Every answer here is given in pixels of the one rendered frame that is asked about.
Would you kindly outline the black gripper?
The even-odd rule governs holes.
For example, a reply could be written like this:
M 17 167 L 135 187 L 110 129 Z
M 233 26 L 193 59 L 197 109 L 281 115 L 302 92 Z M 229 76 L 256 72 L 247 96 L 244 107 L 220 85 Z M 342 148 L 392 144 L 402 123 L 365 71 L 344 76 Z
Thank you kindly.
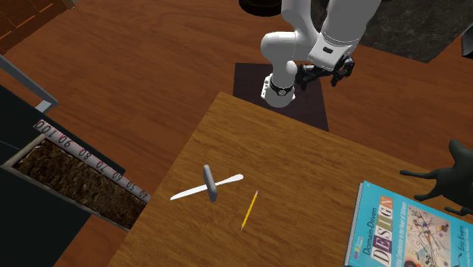
M 298 66 L 295 76 L 295 82 L 300 86 L 301 90 L 306 90 L 307 85 L 319 77 L 332 76 L 330 84 L 335 87 L 344 77 L 349 77 L 355 66 L 354 59 L 351 55 L 342 57 L 334 67 L 333 71 L 327 71 L 313 64 L 301 64 Z

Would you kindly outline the dark robot stand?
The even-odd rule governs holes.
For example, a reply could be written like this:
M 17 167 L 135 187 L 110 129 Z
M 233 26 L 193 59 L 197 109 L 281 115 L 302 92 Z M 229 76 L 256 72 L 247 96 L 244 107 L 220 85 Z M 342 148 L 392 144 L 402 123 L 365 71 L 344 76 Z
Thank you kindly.
M 329 131 L 320 80 L 312 81 L 305 91 L 296 85 L 295 99 L 287 107 L 274 108 L 261 98 L 264 79 L 271 71 L 270 64 L 236 63 L 233 96 L 321 130 Z

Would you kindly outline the black round object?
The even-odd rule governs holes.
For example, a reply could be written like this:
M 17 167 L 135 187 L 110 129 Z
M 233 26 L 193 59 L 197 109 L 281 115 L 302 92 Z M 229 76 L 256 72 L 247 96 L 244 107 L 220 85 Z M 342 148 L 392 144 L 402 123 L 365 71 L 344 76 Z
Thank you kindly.
M 257 17 L 273 17 L 281 13 L 282 0 L 238 0 L 240 7 Z

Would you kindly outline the dark marbled rug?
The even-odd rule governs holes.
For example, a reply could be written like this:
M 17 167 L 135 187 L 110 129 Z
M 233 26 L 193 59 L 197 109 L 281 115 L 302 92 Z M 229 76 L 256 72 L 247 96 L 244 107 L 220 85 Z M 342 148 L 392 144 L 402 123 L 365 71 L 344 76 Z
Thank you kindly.
M 473 24 L 473 0 L 310 0 L 312 22 L 336 54 L 367 46 L 422 63 Z

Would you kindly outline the wooden table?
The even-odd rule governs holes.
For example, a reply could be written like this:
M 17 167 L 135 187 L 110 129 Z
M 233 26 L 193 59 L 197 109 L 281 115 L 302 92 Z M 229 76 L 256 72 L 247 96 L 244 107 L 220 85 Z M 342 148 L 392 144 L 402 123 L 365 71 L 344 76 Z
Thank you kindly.
M 236 174 L 241 181 L 170 200 Z M 343 267 L 358 185 L 412 197 L 403 160 L 220 93 L 108 267 Z M 255 192 L 258 197 L 240 226 Z

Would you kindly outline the yellow pencil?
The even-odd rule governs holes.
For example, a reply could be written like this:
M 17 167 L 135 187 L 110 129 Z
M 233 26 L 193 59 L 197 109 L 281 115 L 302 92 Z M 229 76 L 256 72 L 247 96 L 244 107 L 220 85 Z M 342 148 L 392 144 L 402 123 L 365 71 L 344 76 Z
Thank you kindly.
M 243 231 L 243 229 L 244 229 L 244 227 L 245 227 L 245 225 L 246 225 L 246 223 L 247 223 L 247 221 L 248 221 L 248 218 L 249 218 L 249 216 L 250 216 L 250 214 L 251 214 L 251 211 L 252 211 L 252 207 L 254 206 L 255 201 L 256 201 L 256 199 L 257 199 L 257 197 L 258 197 L 258 193 L 259 193 L 259 190 L 257 190 L 257 191 L 255 192 L 255 194 L 254 194 L 254 196 L 253 196 L 253 198 L 252 198 L 252 201 L 251 201 L 251 203 L 250 203 L 250 205 L 249 205 L 249 208 L 248 208 L 248 210 L 247 210 L 247 212 L 246 212 L 245 218 L 243 219 L 243 222 L 242 222 L 242 224 L 241 224 L 241 226 L 240 226 L 240 231 Z

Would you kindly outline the grey bar-shaped tool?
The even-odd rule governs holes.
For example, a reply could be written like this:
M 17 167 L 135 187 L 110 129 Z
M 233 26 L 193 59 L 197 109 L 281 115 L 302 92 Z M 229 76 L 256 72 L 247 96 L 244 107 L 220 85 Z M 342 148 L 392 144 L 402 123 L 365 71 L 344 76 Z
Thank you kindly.
M 218 190 L 209 165 L 203 166 L 203 179 L 206 185 L 206 190 L 208 192 L 209 199 L 212 202 L 215 202 L 218 197 Z

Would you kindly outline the black animal figure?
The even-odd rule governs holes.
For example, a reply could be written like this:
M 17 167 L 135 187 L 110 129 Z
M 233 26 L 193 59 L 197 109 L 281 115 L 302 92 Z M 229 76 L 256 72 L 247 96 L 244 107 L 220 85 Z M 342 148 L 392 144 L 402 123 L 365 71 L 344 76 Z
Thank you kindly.
M 473 150 L 457 140 L 450 140 L 449 151 L 454 160 L 450 168 L 438 168 L 428 173 L 400 170 L 399 173 L 436 181 L 429 193 L 414 195 L 415 200 L 422 202 L 443 196 L 461 206 L 460 210 L 447 206 L 444 208 L 446 211 L 460 216 L 473 215 Z

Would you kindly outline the blue spiral-bound book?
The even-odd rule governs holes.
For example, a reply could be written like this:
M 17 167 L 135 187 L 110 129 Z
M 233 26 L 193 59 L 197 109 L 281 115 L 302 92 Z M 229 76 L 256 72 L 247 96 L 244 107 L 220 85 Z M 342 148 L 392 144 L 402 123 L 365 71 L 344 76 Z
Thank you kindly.
M 363 181 L 344 266 L 473 267 L 473 225 Z

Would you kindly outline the white table knife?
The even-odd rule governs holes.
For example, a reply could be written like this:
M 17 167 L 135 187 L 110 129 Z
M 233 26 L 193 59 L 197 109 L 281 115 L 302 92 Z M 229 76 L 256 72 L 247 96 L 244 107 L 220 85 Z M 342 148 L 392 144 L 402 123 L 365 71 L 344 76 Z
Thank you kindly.
M 224 179 L 222 181 L 216 182 L 215 186 L 218 187 L 218 186 L 223 185 L 223 184 L 229 184 L 229 183 L 232 183 L 232 182 L 235 182 L 235 181 L 241 181 L 243 178 L 244 178 L 244 176 L 242 174 L 236 174 L 232 177 L 229 177 L 229 178 Z M 204 190 L 207 190 L 207 186 L 203 184 L 201 186 L 194 187 L 194 188 L 185 190 L 183 192 L 180 192 L 176 195 L 173 195 L 170 198 L 170 200 L 179 199 L 179 198 L 182 198 L 182 197 L 185 197 L 185 196 L 189 196 L 189 195 L 192 195 L 192 194 L 195 194 L 195 193 L 202 192 Z

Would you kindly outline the pale numbered measuring strip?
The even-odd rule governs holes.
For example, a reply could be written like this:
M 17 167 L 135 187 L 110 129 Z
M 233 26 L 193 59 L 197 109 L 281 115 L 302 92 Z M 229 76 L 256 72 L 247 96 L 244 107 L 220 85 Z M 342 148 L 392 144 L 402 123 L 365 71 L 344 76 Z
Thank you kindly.
M 33 125 L 33 127 L 41 134 L 44 134 L 49 141 L 61 147 L 64 151 L 68 152 L 80 161 L 84 162 L 98 173 L 103 174 L 109 180 L 124 188 L 127 192 L 133 194 L 136 198 L 140 199 L 144 203 L 149 202 L 151 196 L 146 191 L 142 190 L 134 182 L 128 180 L 118 171 L 115 171 L 110 165 L 100 160 L 89 150 L 75 143 L 70 137 L 51 126 L 48 122 L 40 119 Z

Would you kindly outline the box filled with brown soil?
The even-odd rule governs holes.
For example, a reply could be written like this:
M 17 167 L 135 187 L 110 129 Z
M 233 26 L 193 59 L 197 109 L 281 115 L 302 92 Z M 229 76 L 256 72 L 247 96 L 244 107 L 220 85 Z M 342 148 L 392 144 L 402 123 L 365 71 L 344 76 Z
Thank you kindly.
M 125 231 L 133 227 L 146 206 L 43 135 L 1 168 Z

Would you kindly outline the brown wooden cabinet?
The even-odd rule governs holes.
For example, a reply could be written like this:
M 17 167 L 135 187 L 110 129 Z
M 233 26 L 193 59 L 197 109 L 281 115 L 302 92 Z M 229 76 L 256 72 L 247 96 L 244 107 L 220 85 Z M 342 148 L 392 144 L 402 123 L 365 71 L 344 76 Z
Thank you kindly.
M 0 0 L 0 55 L 43 27 L 78 0 Z

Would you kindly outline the black cabinet with grey rail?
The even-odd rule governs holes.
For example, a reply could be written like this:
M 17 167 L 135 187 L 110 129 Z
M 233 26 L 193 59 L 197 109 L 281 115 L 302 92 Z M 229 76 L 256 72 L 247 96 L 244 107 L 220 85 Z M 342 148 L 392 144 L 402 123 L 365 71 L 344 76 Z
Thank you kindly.
M 31 105 L 0 82 L 0 267 L 107 267 L 126 231 L 2 169 L 58 102 L 1 54 L 0 70 L 42 100 Z

